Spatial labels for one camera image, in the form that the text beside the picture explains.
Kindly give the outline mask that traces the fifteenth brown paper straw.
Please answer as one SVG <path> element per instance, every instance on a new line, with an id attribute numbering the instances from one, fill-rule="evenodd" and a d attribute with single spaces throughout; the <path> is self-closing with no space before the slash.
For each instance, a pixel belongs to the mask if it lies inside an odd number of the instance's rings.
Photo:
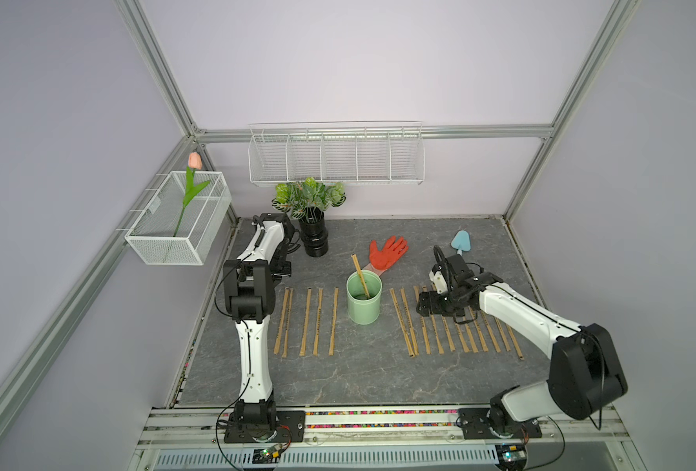
<path id="1" fill-rule="evenodd" d="M 290 319 L 291 319 L 291 312 L 292 312 L 294 295 L 295 295 L 295 292 L 292 288 L 290 290 L 288 290 L 288 302 L 287 302 L 286 311 L 285 311 L 284 331 L 283 331 L 282 346 L 281 346 L 282 347 L 282 353 L 281 353 L 282 358 L 288 357 Z"/>

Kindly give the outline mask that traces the eleventh brown paper straw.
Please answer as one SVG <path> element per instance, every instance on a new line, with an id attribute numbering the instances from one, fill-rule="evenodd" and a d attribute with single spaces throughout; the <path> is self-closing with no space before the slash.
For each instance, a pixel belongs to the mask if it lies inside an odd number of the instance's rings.
<path id="1" fill-rule="evenodd" d="M 518 356 L 518 359 L 525 361 L 524 353 L 522 352 L 522 349 L 521 349 L 520 344 L 518 342 L 518 339 L 515 335 L 515 332 L 510 325 L 507 325 L 507 331 L 508 331 L 508 334 L 509 334 L 510 339 L 512 341 L 513 349 L 515 349 L 516 355 Z"/>

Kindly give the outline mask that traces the thirteenth brown paper straw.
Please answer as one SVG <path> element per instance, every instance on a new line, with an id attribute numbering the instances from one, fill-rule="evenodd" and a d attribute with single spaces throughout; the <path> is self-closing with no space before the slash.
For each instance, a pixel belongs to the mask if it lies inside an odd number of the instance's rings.
<path id="1" fill-rule="evenodd" d="M 314 345 L 313 345 L 313 355 L 314 356 L 320 355 L 320 333 L 321 333 L 321 324 L 322 324 L 322 300 L 323 299 L 324 299 L 324 289 L 319 288 L 318 289 L 318 310 L 317 310 L 317 316 L 316 316 Z"/>

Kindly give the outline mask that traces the twelfth brown paper straw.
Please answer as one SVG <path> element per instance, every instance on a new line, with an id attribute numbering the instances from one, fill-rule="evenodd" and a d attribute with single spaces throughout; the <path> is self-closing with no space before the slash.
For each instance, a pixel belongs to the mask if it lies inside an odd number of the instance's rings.
<path id="1" fill-rule="evenodd" d="M 333 308 L 332 308 L 332 325 L 330 326 L 330 348 L 328 349 L 328 356 L 334 356 L 335 351 L 335 334 L 337 325 L 337 312 L 339 307 L 339 288 L 335 287 L 333 291 Z"/>

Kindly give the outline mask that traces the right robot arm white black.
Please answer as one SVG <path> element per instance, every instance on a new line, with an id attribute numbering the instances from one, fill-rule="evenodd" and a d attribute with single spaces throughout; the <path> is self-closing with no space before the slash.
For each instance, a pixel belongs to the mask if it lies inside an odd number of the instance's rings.
<path id="1" fill-rule="evenodd" d="M 486 423 L 493 435 L 510 438 L 526 423 L 555 413 L 587 419 L 628 392 L 614 341 L 605 328 L 563 318 L 489 272 L 443 294 L 421 292 L 417 312 L 424 317 L 456 317 L 466 307 L 504 321 L 550 360 L 546 380 L 510 388 L 490 400 Z"/>

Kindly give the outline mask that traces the bundle of brown paper straws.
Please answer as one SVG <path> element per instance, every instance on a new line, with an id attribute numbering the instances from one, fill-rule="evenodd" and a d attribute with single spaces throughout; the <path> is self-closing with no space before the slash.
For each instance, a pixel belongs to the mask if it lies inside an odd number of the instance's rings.
<path id="1" fill-rule="evenodd" d="M 367 283 L 366 283 L 366 280 L 365 280 L 365 277 L 364 277 L 364 274 L 363 274 L 361 265 L 360 265 L 360 263 L 359 263 L 357 254 L 355 254 L 355 253 L 351 254 L 351 259 L 352 259 L 352 261 L 353 261 L 356 274 L 357 274 L 357 276 L 358 276 L 358 278 L 359 278 L 359 280 L 360 280 L 360 283 L 361 283 L 361 286 L 362 286 L 362 289 L 363 289 L 363 293 L 364 293 L 364 298 L 365 298 L 365 299 L 370 299 L 370 298 L 371 298 L 371 293 L 370 293 L 369 287 L 368 287 L 368 285 L 367 285 Z"/>

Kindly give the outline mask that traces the mint green storage cup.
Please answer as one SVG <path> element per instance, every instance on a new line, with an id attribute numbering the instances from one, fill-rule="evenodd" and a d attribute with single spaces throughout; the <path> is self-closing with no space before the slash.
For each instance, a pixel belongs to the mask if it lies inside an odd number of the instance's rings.
<path id="1" fill-rule="evenodd" d="M 362 275 L 369 294 L 365 293 L 364 284 L 357 273 L 351 274 L 346 281 L 348 315 L 358 325 L 371 325 L 381 314 L 383 282 L 374 272 L 363 271 Z"/>

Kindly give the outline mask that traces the black plant pot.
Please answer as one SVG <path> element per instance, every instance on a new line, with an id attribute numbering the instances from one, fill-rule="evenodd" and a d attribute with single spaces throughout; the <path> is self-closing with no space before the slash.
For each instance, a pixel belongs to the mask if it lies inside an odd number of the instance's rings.
<path id="1" fill-rule="evenodd" d="M 308 207 L 299 220 L 300 237 L 308 256 L 318 258 L 328 253 L 328 229 L 324 212 Z"/>

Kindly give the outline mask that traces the teal small spatula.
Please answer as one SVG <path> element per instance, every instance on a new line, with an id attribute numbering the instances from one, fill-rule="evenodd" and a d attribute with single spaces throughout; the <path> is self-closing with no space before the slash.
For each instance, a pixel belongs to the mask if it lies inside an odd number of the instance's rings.
<path id="1" fill-rule="evenodd" d="M 451 241 L 451 247 L 457 254 L 462 255 L 471 250 L 471 237 L 467 231 L 460 230 L 454 235 Z"/>

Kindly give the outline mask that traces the green artificial plant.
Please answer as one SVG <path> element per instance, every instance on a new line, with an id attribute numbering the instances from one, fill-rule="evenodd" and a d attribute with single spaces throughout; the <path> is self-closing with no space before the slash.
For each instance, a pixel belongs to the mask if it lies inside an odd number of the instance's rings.
<path id="1" fill-rule="evenodd" d="M 342 183 L 324 184 L 306 178 L 301 182 L 278 184 L 271 205 L 293 219 L 312 223 L 319 219 L 319 212 L 324 214 L 328 208 L 338 208 L 344 202 L 346 194 Z"/>

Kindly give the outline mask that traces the white mesh basket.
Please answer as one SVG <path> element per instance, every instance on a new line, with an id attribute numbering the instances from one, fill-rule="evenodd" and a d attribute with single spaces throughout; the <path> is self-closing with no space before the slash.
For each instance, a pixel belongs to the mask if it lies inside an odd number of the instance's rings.
<path id="1" fill-rule="evenodd" d="M 171 171 L 118 232 L 147 265 L 201 266 L 230 204 L 221 172 Z"/>

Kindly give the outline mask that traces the pink artificial tulip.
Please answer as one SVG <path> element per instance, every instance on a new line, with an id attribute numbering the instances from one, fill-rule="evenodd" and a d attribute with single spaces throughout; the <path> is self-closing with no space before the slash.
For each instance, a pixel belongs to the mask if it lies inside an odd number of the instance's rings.
<path id="1" fill-rule="evenodd" d="M 185 191 L 181 202 L 181 210 L 179 213 L 179 219 L 175 225 L 175 230 L 173 231 L 173 237 L 179 234 L 179 230 L 182 224 L 185 210 L 191 201 L 200 194 L 209 184 L 209 180 L 204 180 L 200 183 L 195 182 L 195 176 L 198 171 L 203 170 L 203 160 L 199 152 L 191 152 L 188 156 L 187 166 L 185 171 Z"/>

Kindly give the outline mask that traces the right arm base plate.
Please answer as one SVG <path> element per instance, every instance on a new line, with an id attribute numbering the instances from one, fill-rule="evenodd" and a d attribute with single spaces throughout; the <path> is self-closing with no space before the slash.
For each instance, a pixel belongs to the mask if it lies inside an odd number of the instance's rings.
<path id="1" fill-rule="evenodd" d="M 522 440 L 539 439 L 542 431 L 538 421 L 516 422 L 502 409 L 495 407 L 463 407 L 455 421 L 465 440 Z"/>

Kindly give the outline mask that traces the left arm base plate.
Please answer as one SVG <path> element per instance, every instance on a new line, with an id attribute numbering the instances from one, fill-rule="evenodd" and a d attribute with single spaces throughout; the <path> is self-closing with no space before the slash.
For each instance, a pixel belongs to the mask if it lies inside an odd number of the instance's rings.
<path id="1" fill-rule="evenodd" d="M 225 444 L 302 443 L 306 432 L 306 413 L 302 409 L 275 413 L 232 413 L 224 431 Z"/>

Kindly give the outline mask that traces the aluminium front rail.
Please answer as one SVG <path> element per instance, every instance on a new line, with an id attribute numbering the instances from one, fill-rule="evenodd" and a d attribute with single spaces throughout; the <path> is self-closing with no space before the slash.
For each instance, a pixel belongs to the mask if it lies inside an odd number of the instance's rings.
<path id="1" fill-rule="evenodd" d="M 302 406 L 305 419 L 285 433 L 300 438 L 295 447 L 313 445 L 458 445 L 464 434 L 461 404 L 399 406 Z M 210 449 L 224 439 L 218 408 L 157 409 L 150 413 L 138 449 Z M 600 420 L 577 420 L 563 413 L 534 419 L 541 436 L 531 444 L 628 442 L 630 433 L 617 410 L 602 410 Z"/>

